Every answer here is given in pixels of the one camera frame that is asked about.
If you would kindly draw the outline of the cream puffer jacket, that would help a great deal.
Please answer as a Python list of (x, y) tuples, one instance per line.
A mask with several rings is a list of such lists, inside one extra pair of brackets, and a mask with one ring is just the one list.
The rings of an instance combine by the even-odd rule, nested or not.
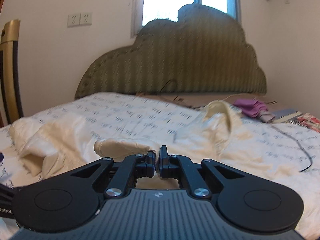
[(111, 94), (62, 107), (61, 115), (41, 122), (21, 118), (9, 128), (23, 166), (43, 179), (97, 160), (116, 161), (135, 153), (170, 153), (200, 162), (219, 159), (236, 133), (240, 116), (223, 101), (196, 111), (171, 103)]

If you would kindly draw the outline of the purple cloth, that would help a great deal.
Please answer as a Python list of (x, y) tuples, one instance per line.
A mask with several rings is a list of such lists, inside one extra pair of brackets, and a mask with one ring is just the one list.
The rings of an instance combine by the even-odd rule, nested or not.
[(269, 111), (267, 105), (257, 99), (237, 99), (233, 105), (240, 108), (242, 113), (250, 118), (259, 119), (265, 123), (275, 119), (275, 115)]

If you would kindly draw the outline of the green upholstered headboard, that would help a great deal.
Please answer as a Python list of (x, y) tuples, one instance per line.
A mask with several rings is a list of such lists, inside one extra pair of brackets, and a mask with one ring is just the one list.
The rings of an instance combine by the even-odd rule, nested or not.
[(237, 20), (199, 4), (184, 5), (177, 16), (175, 22), (150, 21), (132, 45), (97, 58), (75, 98), (98, 92), (267, 92), (265, 73)]

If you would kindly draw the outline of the gold and black chair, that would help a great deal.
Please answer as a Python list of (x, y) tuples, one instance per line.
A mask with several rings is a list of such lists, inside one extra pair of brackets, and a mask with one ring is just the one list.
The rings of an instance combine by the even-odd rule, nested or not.
[(1, 32), (1, 125), (7, 126), (23, 117), (18, 78), (18, 19), (4, 25)]

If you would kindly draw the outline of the red floral fabric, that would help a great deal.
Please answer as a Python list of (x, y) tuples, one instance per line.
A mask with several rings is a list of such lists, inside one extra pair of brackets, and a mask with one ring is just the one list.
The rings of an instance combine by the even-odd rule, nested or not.
[(317, 117), (311, 115), (310, 113), (305, 113), (296, 116), (292, 118), (290, 122), (311, 129), (315, 132), (320, 132), (320, 120)]

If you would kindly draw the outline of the white double wall socket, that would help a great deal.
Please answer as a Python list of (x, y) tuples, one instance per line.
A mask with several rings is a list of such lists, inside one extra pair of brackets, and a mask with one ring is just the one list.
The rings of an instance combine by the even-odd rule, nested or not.
[(87, 26), (92, 24), (92, 13), (82, 12), (68, 15), (67, 27)]

